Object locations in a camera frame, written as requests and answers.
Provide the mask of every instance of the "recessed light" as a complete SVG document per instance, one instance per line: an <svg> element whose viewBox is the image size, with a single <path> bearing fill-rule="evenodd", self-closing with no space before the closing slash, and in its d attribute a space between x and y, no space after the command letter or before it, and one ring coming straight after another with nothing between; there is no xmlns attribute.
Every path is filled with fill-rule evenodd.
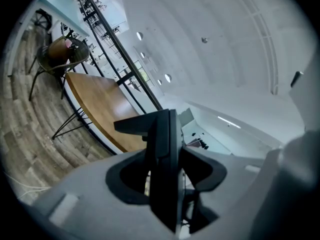
<svg viewBox="0 0 320 240"><path fill-rule="evenodd" d="M169 83L171 82L171 79L172 79L171 75L165 74L164 77Z"/></svg>
<svg viewBox="0 0 320 240"><path fill-rule="evenodd" d="M142 34L141 32L137 32L136 36L138 37L138 39L141 41L142 38L144 38L144 34Z"/></svg>
<svg viewBox="0 0 320 240"><path fill-rule="evenodd" d="M221 119L222 121L225 121L226 123L234 126L234 127L237 127L237 128L239 128L239 129L241 129L241 127L240 127L239 125L236 125L236 124L233 123L233 122L230 122L230 121L228 121L228 120L226 120L226 119L224 119L224 118L222 118L222 117L220 117L220 116L218 116L218 118Z"/></svg>

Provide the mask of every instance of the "window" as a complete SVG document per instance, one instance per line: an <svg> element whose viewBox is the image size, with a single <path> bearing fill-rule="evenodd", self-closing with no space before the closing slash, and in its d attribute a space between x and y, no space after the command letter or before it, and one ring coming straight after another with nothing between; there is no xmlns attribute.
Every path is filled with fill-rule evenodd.
<svg viewBox="0 0 320 240"><path fill-rule="evenodd" d="M134 65L136 66L136 68L139 70L143 80L146 82L146 84L149 86L149 88L154 87L155 85L152 83L151 79L149 78L148 74L146 73L145 69L142 67L142 65L140 64L139 60L137 60ZM128 74L129 72L131 72L129 67L126 67L124 70L119 72L119 75L121 77L124 77L126 74ZM127 81L125 81L125 83L129 86L132 87L142 93L144 93L144 89L142 88L142 86L140 85L140 83L138 82L138 80L136 79L135 76L130 77Z"/></svg>

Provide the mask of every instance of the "metal chair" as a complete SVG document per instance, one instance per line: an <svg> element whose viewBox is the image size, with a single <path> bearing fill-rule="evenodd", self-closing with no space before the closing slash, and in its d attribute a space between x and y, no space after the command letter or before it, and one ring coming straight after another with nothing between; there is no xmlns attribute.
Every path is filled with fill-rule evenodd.
<svg viewBox="0 0 320 240"><path fill-rule="evenodd" d="M62 91L61 91L61 99L64 95L64 89L65 89L65 82L66 82L66 73L70 70L72 70L76 65L86 61L90 55L89 47L83 43L82 41L75 39L73 37L68 37L68 39L72 42L72 44L76 45L77 48L74 50L74 53L69 58L70 63L68 64L62 64L57 65L55 67L50 66L50 58L48 55L48 46L42 46L38 49L36 56L31 64L31 67L29 69L28 74L30 74L32 67L34 66L35 62L38 61L39 68L34 76L30 94L29 94L29 101L32 97L32 92L35 87L35 82L37 77L42 74L43 72L46 72L50 75L53 75L55 77L63 77L63 84L62 84Z"/></svg>

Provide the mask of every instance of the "wooden table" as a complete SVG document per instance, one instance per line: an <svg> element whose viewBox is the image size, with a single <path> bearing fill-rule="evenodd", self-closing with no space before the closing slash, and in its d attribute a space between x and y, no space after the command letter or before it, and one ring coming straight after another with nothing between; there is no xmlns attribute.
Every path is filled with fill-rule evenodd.
<svg viewBox="0 0 320 240"><path fill-rule="evenodd" d="M68 72L66 81L85 114L118 149L130 152L146 148L141 136L115 131L115 121L139 115L115 80Z"/></svg>
<svg viewBox="0 0 320 240"><path fill-rule="evenodd" d="M44 10L57 19L56 22L52 23L51 29L58 22L62 22L79 34L78 39L84 39L90 35L90 30L83 20L76 0L34 0L22 17L23 20L21 26L18 29L13 46L11 48L7 72L8 76L12 75L15 57L22 35L33 15L39 9Z"/></svg>

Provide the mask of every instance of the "cable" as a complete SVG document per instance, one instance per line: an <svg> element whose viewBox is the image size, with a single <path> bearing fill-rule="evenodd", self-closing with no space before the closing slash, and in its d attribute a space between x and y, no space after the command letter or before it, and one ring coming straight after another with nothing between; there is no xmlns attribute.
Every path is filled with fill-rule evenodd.
<svg viewBox="0 0 320 240"><path fill-rule="evenodd" d="M50 189L50 186L28 186L25 185L23 183L21 183L20 181L16 180L15 178L11 177L10 175L8 175L5 171L3 172L8 178L10 178L11 180L15 181L16 183L26 187L26 188L31 188L31 189L42 189L42 190L46 190L46 189Z"/></svg>
<svg viewBox="0 0 320 240"><path fill-rule="evenodd" d="M28 194L28 193L30 193L30 192L40 192L40 191L45 191L45 190L48 190L48 189L50 189L50 187L48 187L48 188L46 188L46 189L29 190L29 191L25 192L24 194L20 195L19 197L17 197L17 199L22 198L24 195L26 195L26 194Z"/></svg>

